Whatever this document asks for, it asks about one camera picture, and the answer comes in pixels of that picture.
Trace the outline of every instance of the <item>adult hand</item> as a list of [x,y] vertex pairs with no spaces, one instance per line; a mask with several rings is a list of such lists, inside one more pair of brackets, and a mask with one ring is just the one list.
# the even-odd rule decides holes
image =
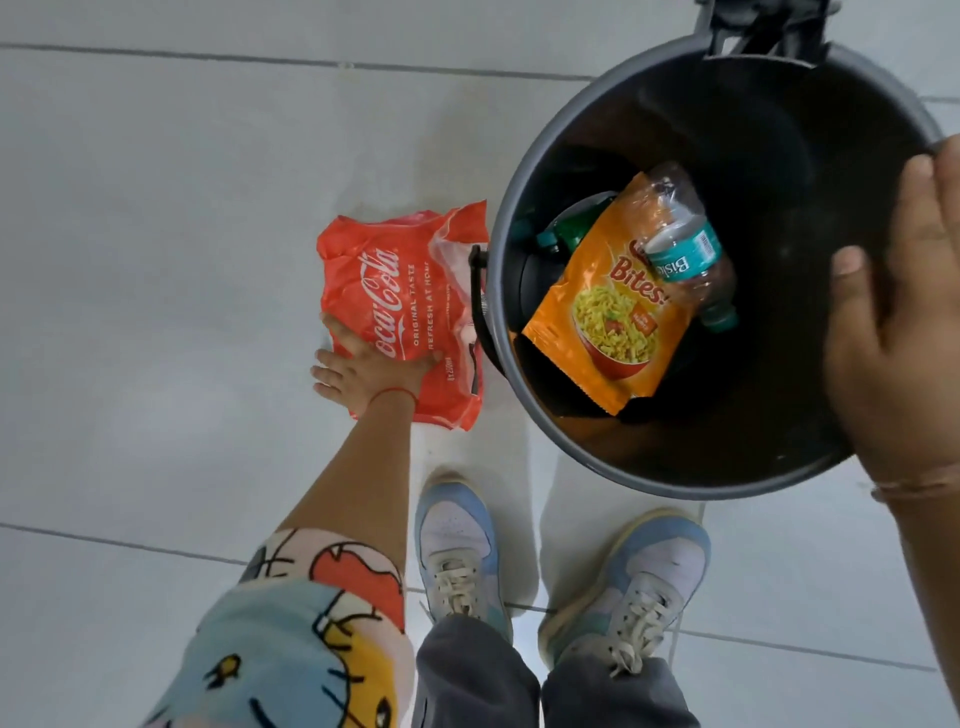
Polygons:
[[317,361],[323,366],[310,369],[318,382],[313,390],[325,400],[342,404],[357,417],[366,411],[371,399],[385,389],[405,389],[419,397],[424,375],[443,358],[440,352],[433,352],[413,361],[391,359],[333,316],[322,313],[321,319],[351,358],[317,349]]
[[834,256],[825,360],[830,401],[877,482],[960,463],[960,135],[907,162],[891,236],[882,323],[864,251]]

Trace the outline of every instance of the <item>snack packet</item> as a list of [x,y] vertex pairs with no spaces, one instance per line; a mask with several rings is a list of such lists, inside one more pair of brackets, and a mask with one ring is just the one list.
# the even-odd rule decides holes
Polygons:
[[[463,281],[470,247],[490,241],[486,217],[486,202],[382,223],[341,216],[317,238],[324,311],[387,356],[444,354],[423,379],[415,422],[466,430],[480,414],[480,347]],[[336,341],[334,351],[349,356]]]
[[524,335],[612,415],[650,397],[691,311],[669,299],[642,246],[671,222],[643,173],[604,210]]

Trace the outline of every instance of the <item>white tile floor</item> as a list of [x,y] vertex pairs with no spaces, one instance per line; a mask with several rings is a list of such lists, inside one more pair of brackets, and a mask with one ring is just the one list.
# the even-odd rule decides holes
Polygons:
[[[831,37],[960,132],[960,5],[845,5]],[[692,0],[2,4],[3,725],[134,725],[342,442],[348,417],[307,392],[324,224],[495,210],[586,77],[695,16]],[[457,466],[485,494],[506,595],[531,606],[516,646],[543,676],[551,595],[661,501],[560,455],[488,374],[473,432],[417,430],[412,476]],[[705,725],[958,725],[863,480],[851,462],[707,507],[712,570],[667,652]]]

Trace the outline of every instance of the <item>bisleri bottle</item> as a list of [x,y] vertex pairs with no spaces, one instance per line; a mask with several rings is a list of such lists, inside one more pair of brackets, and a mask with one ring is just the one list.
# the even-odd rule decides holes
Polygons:
[[736,272],[693,182],[676,162],[655,167],[650,181],[673,218],[643,246],[667,295],[694,308],[711,331],[734,328],[739,322],[732,303]]

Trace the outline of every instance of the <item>bracelet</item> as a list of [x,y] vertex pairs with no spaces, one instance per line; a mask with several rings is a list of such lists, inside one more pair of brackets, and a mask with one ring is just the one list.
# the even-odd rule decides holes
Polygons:
[[373,395],[373,396],[370,398],[370,401],[367,402],[367,406],[369,407],[371,404],[373,404],[373,400],[375,400],[375,399],[376,399],[377,397],[379,397],[380,395],[385,395],[385,394],[387,394],[387,392],[406,392],[408,395],[410,395],[412,398],[414,398],[414,407],[416,408],[416,407],[420,406],[420,400],[417,399],[417,395],[415,395],[413,392],[411,392],[411,391],[410,391],[409,389],[407,389],[406,387],[387,387],[386,389],[381,389],[379,392],[377,392],[375,395]]
[[870,493],[874,500],[918,500],[920,498],[952,496],[960,493],[960,463],[925,473],[920,477],[894,483],[875,483]]

